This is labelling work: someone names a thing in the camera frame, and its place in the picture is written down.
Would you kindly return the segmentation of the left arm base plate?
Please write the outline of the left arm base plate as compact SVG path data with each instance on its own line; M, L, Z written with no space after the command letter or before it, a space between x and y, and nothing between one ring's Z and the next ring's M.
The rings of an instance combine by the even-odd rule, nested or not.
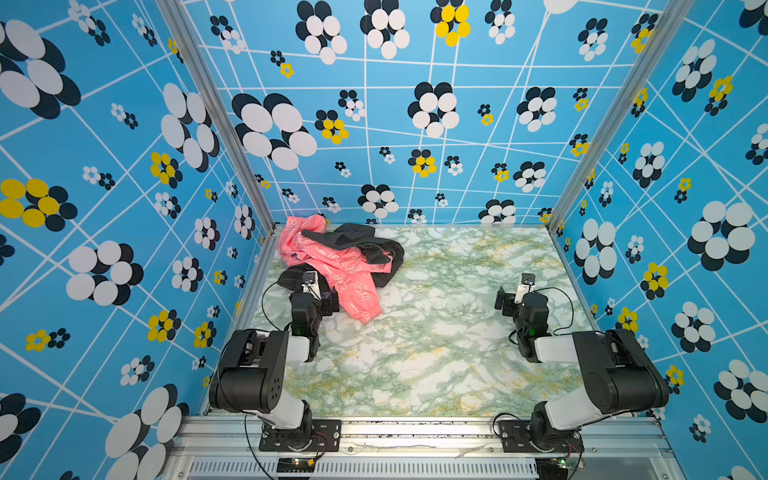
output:
M315 419L297 429L276 429L264 424L258 449L261 452L327 453L338 452L342 421Z

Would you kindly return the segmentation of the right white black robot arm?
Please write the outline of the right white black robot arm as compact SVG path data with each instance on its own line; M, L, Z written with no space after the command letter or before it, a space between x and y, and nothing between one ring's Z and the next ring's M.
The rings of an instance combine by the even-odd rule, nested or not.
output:
M548 298L525 284L515 293L499 289L494 308L513 319L512 343L525 360L574 365L582 378L580 387L535 405L526 422L534 448L545 452L563 445L573 448L585 426L667 405L667 381L630 331L551 333Z

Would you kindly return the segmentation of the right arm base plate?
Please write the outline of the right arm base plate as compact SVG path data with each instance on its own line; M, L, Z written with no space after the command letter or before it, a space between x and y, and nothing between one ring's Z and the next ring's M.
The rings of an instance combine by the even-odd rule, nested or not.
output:
M531 425L529 421L502 419L495 422L494 431L505 453L552 453L555 456L584 451L583 437L575 430L559 431L545 423Z

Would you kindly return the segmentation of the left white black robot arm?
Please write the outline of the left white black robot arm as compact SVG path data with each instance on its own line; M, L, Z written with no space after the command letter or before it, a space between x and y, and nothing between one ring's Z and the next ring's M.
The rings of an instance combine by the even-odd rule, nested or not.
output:
M339 311L338 293L290 295L287 330L242 329L227 342L209 389L213 409L256 416L262 422L262 451L323 452L339 433L338 421L315 421L309 403L284 387L286 368L312 362L320 346L319 327Z

